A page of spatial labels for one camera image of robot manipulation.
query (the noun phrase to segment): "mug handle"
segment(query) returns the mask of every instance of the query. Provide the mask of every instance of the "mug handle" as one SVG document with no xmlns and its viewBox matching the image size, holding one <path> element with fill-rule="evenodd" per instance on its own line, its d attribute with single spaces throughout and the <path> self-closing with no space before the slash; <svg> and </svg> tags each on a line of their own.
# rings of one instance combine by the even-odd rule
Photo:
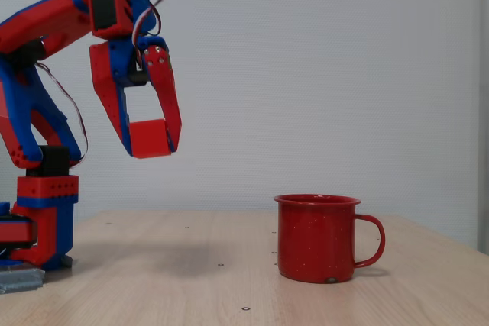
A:
<svg viewBox="0 0 489 326">
<path fill-rule="evenodd" d="M 379 232 L 381 233 L 381 244 L 379 244 L 377 252 L 370 259 L 355 263 L 355 269 L 357 269 L 359 267 L 374 265 L 381 258 L 385 248 L 385 232 L 384 226 L 376 217 L 372 217 L 371 215 L 355 214 L 355 219 L 360 219 L 362 221 L 371 221 L 372 223 L 377 225 L 377 227 L 379 228 Z"/>
</svg>

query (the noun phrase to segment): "robotic arm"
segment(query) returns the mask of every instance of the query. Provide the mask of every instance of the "robotic arm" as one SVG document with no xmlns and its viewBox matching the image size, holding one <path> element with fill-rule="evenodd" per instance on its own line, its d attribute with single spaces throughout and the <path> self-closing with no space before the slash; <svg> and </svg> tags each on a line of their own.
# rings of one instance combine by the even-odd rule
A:
<svg viewBox="0 0 489 326">
<path fill-rule="evenodd" d="M 150 34 L 157 22 L 160 28 L 150 0 L 42 0 L 0 24 L 0 134 L 14 165 L 26 169 L 14 207 L 0 202 L 0 259 L 52 270 L 66 264 L 73 245 L 78 177 L 69 169 L 82 155 L 37 74 L 41 60 L 90 32 L 103 39 L 90 47 L 92 81 L 127 152 L 148 158 L 178 149 L 182 122 L 169 50 Z M 165 118 L 130 122 L 124 90 L 148 82 Z M 37 144 L 31 124 L 47 146 Z"/>
</svg>

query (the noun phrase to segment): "wooden table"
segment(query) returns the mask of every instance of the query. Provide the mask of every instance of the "wooden table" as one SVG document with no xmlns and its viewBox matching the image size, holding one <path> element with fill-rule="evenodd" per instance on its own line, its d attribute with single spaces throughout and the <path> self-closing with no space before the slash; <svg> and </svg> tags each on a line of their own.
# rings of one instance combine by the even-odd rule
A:
<svg viewBox="0 0 489 326">
<path fill-rule="evenodd" d="M 78 225 L 72 270 L 0 296 L 0 325 L 489 325 L 489 257 L 402 218 L 381 220 L 377 264 L 315 285 L 278 273 L 275 213 L 103 212 Z M 377 239 L 358 221 L 357 257 Z"/>
</svg>

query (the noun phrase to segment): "white wall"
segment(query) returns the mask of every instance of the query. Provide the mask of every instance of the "white wall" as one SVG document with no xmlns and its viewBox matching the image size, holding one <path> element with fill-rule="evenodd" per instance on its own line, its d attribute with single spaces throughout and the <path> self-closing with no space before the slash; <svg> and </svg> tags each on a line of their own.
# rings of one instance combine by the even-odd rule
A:
<svg viewBox="0 0 489 326">
<path fill-rule="evenodd" d="M 2 0 L 0 18 L 35 1 Z M 167 0 L 183 136 L 175 156 L 145 161 L 126 156 L 92 89 L 86 37 L 48 61 L 91 142 L 77 218 L 326 192 L 475 246 L 480 1 Z M 149 89 L 129 103 L 136 119 L 160 114 Z M 21 171 L 5 148 L 0 160 L 12 200 Z"/>
</svg>

